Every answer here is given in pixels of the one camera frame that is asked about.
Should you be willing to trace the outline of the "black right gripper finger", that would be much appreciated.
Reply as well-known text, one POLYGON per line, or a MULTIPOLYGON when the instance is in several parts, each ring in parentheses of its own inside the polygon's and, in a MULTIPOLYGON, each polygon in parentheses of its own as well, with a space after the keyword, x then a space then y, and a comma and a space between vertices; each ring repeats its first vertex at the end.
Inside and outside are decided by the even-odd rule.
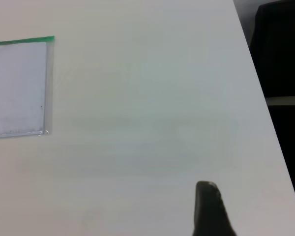
POLYGON ((194 236, 235 236, 222 195, 214 182, 196 184, 194 236))

